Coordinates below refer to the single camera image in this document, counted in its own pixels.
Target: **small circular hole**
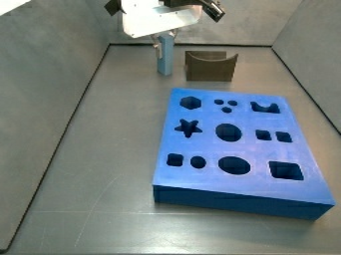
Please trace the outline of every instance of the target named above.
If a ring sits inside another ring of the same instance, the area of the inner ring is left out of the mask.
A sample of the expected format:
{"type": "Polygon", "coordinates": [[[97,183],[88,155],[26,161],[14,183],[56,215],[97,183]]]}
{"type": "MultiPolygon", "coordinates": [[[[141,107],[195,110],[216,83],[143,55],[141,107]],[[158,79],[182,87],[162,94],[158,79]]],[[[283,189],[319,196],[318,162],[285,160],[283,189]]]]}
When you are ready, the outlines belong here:
{"type": "Polygon", "coordinates": [[[202,156],[194,156],[190,160],[190,164],[194,168],[202,169],[206,166],[206,160],[202,156]]]}
{"type": "Polygon", "coordinates": [[[228,103],[232,107],[235,107],[235,106],[238,105],[238,102],[236,102],[235,100],[230,100],[227,103],[228,103]]]}
{"type": "Polygon", "coordinates": [[[223,104],[223,100],[214,100],[214,103],[215,103],[216,105],[222,105],[222,104],[223,104]]]}
{"type": "Polygon", "coordinates": [[[231,113],[231,108],[222,108],[220,109],[226,114],[230,114],[231,113]]]}

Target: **brown shape piece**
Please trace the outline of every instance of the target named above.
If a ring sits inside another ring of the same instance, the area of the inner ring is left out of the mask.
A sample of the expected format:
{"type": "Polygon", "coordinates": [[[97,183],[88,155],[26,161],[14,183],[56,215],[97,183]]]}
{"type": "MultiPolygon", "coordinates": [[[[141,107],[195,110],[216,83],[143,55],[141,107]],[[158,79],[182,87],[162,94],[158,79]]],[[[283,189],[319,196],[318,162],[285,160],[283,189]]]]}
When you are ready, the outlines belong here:
{"type": "Polygon", "coordinates": [[[226,59],[226,52],[186,51],[184,70],[187,81],[230,82],[238,54],[226,59]]]}

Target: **gray floor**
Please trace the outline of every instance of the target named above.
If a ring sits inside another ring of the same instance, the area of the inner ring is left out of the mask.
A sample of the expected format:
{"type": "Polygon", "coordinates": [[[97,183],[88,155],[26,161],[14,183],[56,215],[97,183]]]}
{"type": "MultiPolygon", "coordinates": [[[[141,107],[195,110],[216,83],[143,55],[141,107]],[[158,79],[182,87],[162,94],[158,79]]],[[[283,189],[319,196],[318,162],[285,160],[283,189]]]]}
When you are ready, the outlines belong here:
{"type": "Polygon", "coordinates": [[[175,47],[171,77],[151,47],[112,47],[72,120],[8,254],[339,253],[335,206],[315,222],[153,204],[172,87],[281,95],[294,110],[334,198],[339,134],[268,48],[175,47]],[[239,54],[231,83],[186,82],[184,50],[239,54]]]}

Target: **white robot part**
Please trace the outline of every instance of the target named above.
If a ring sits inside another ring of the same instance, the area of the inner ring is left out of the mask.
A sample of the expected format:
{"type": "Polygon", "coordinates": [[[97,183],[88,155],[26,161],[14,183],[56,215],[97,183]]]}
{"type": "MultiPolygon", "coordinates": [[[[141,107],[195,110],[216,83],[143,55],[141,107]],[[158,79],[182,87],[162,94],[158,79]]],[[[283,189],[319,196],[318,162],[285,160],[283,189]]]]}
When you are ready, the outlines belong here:
{"type": "Polygon", "coordinates": [[[121,0],[124,32],[132,38],[156,34],[198,22],[202,6],[170,8],[158,0],[121,0]]]}

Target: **shape sorting board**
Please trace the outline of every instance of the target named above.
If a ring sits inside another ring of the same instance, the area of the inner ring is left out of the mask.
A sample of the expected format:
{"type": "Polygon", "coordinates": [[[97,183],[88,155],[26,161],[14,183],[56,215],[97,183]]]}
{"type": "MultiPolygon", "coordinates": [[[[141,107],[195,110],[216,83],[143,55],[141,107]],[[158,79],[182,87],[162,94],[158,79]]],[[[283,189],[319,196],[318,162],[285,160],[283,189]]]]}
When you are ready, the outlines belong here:
{"type": "Polygon", "coordinates": [[[313,220],[334,206],[282,97],[172,89],[153,196],[313,220]]]}

